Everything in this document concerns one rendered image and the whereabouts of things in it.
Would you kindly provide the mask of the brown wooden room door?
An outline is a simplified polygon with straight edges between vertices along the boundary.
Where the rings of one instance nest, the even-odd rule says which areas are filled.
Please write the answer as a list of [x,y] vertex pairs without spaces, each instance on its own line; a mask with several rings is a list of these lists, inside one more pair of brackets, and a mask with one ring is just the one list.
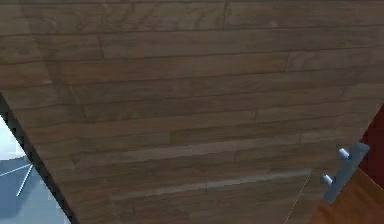
[[309,224],[384,0],[0,0],[0,95],[78,224]]

